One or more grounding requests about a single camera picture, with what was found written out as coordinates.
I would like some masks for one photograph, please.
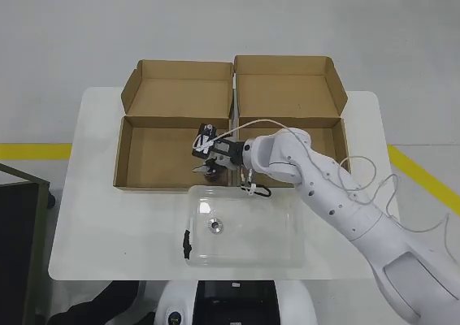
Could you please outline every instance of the white table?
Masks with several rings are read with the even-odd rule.
[[[121,88],[87,89],[82,98],[49,266],[55,280],[365,279],[362,255],[307,207],[303,210],[306,264],[301,268],[192,267],[183,258],[186,193],[132,192],[112,186]],[[371,158],[378,184],[391,173],[376,95],[348,92],[342,117],[350,155]],[[372,167],[351,163],[365,184]],[[372,195],[375,186],[369,188]],[[384,186],[380,207],[393,192]],[[391,211],[397,214],[393,201]]]

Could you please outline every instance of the box lid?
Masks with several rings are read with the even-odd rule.
[[[336,118],[347,103],[329,57],[238,55],[234,67],[240,119]]]
[[[233,65],[141,60],[122,91],[126,115],[228,119]]]

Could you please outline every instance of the black panel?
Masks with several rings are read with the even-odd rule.
[[[0,324],[21,324],[38,184],[0,186]]]
[[[273,281],[199,281],[193,325],[280,325]]]

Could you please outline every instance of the robotic arm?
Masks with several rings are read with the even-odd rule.
[[[246,168],[294,184],[300,198],[366,258],[385,299],[408,323],[460,324],[459,267],[368,203],[350,173],[311,149],[307,132],[281,129],[247,140],[237,152]]]

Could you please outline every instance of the open cardboard box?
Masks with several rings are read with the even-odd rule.
[[[209,183],[192,169],[201,123],[228,130],[232,107],[231,63],[141,60],[124,90],[114,186],[122,189],[188,189]]]
[[[311,136],[313,150],[340,162],[348,156],[341,113],[347,95],[333,61],[324,56],[236,56],[239,125],[255,119],[273,119],[301,128]],[[261,122],[242,128],[239,138],[270,135],[279,128]],[[347,162],[343,165],[349,170]],[[265,175],[258,184],[285,187]]]

